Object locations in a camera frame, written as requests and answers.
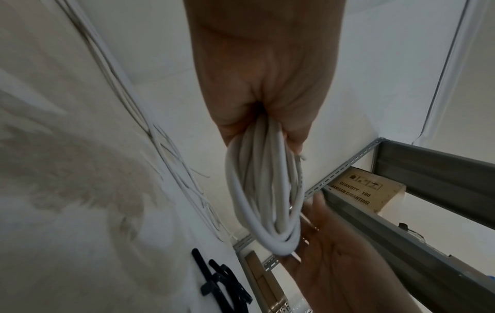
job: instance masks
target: cable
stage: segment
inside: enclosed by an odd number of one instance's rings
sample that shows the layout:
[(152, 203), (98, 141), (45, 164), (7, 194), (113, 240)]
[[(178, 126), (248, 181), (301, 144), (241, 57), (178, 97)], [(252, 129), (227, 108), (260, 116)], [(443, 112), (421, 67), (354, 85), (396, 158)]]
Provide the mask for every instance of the cable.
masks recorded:
[[(226, 242), (222, 237), (221, 227), (223, 227), (225, 231), (233, 237), (233, 235), (221, 222), (210, 201), (204, 196), (202, 189), (194, 178), (194, 175), (191, 173), (191, 169), (184, 162), (179, 150), (165, 131), (163, 131), (163, 129), (155, 123), (153, 120), (153, 115), (148, 111), (147, 105), (145, 105), (144, 101), (142, 101), (137, 95), (129, 78), (124, 73), (123, 69), (110, 52), (110, 49), (99, 36), (79, 4), (74, 0), (56, 0), (56, 2), (69, 17), (76, 29), (80, 32), (110, 86), (132, 118), (148, 134), (153, 145), (158, 151), (160, 158), (165, 163), (167, 169), (174, 177), (180, 189), (199, 216), (203, 219), (207, 227), (221, 241)], [(182, 164), (190, 180), (192, 181), (192, 185), (178, 174), (178, 169), (175, 168), (173, 163), (168, 161), (162, 148), (167, 149), (167, 151), (169, 151)], [(201, 207), (194, 201), (189, 191), (192, 191), (199, 197)]]
[(262, 114), (236, 136), (225, 174), (239, 222), (272, 253), (291, 254), (301, 236), (304, 184), (301, 159), (285, 145), (280, 123)]

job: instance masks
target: human hand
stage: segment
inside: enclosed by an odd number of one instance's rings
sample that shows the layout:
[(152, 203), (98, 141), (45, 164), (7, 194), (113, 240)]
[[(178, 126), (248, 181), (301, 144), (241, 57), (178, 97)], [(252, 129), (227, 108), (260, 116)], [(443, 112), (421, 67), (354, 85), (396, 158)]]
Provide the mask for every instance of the human hand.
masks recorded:
[(279, 257), (314, 312), (419, 313), (399, 279), (378, 252), (325, 204), (323, 194), (305, 203), (301, 258)]
[(185, 0), (194, 63), (228, 144), (265, 110), (302, 149), (335, 71), (345, 0)]

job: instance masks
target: brown stain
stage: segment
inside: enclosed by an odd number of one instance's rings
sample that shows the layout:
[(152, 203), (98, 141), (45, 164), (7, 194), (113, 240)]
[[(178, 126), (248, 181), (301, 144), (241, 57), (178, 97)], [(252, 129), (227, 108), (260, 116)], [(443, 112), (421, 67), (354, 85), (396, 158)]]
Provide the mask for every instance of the brown stain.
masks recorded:
[(144, 212), (142, 195), (156, 204), (148, 170), (97, 141), (53, 127), (51, 134), (27, 132), (13, 126), (3, 129), (11, 137), (0, 141), (0, 193), (27, 193), (37, 209), (60, 212), (71, 203), (92, 208), (115, 204), (128, 217)]

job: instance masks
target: cord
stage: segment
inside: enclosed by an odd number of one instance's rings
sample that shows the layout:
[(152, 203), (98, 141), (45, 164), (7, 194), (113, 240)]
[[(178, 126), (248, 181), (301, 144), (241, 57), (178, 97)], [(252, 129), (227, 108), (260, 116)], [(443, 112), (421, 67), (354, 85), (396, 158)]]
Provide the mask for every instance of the cord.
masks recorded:
[(261, 114), (236, 136), (225, 174), (239, 222), (272, 253), (291, 254), (301, 236), (304, 184), (301, 159), (285, 145), (280, 123)]
[[(150, 114), (147, 105), (145, 105), (144, 101), (142, 101), (142, 99), (137, 95), (129, 78), (124, 73), (123, 69), (120, 67), (119, 63), (110, 52), (103, 39), (99, 36), (79, 4), (74, 0), (56, 0), (56, 2), (67, 14), (76, 29), (81, 33), (96, 63), (102, 70), (110, 86), (136, 123), (138, 123), (138, 125), (148, 134), (150, 140), (158, 151), (160, 158), (165, 163), (167, 169), (174, 177), (180, 189), (205, 222), (207, 227), (221, 241), (226, 242), (221, 234), (221, 227), (225, 229), (230, 237), (234, 237), (221, 222), (210, 201), (204, 196), (197, 180), (191, 173), (191, 169), (184, 162), (182, 155), (173, 141), (165, 133), (165, 131), (163, 131), (163, 129), (155, 123), (153, 115)], [(192, 181), (192, 184), (188, 183), (178, 174), (178, 169), (173, 163), (168, 161), (163, 152), (163, 148), (167, 149), (167, 151), (169, 151), (182, 164), (190, 180)], [(189, 191), (192, 191), (199, 197), (201, 207), (194, 201)]]

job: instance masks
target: white cable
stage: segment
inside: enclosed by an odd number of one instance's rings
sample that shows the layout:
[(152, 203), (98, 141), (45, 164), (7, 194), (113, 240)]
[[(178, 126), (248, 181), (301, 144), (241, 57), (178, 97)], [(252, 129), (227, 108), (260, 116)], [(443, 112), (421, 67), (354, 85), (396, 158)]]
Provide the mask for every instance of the white cable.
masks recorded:
[[(56, 0), (61, 9), (67, 14), (74, 26), (79, 30), (83, 38), (87, 41), (88, 47), (94, 56), (98, 66), (100, 66), (105, 78), (111, 85), (114, 92), (117, 94), (121, 102), (141, 128), (148, 133), (153, 145), (155, 146), (160, 158), (163, 160), (168, 170), (174, 177), (175, 181), (179, 185), (180, 189), (191, 203), (191, 205), (198, 212), (199, 216), (203, 219), (212, 233), (221, 241), (225, 241), (221, 234), (220, 226), (222, 226), (231, 237), (233, 235), (227, 230), (224, 224), (221, 222), (219, 216), (215, 212), (212, 204), (204, 196), (199, 184), (197, 183), (194, 175), (191, 173), (191, 169), (186, 165), (184, 159), (180, 155), (179, 150), (172, 142), (170, 137), (161, 129), (157, 123), (153, 120), (153, 115), (149, 113), (148, 107), (141, 100), (134, 90), (134, 86), (130, 82), (119, 63), (110, 52), (109, 48), (99, 36), (94, 26), (81, 9), (79, 4), (74, 0)], [(161, 138), (165, 139), (167, 147), (161, 142)], [(186, 169), (189, 178), (192, 181), (192, 186), (187, 183), (179, 174), (178, 169), (175, 168), (173, 163), (169, 162), (165, 156), (162, 147), (167, 149)], [(192, 191), (197, 195), (201, 201), (202, 207), (194, 201), (189, 194)]]
[(262, 114), (236, 136), (225, 175), (239, 222), (272, 253), (291, 254), (301, 236), (304, 184), (301, 159), (285, 145), (280, 123)]

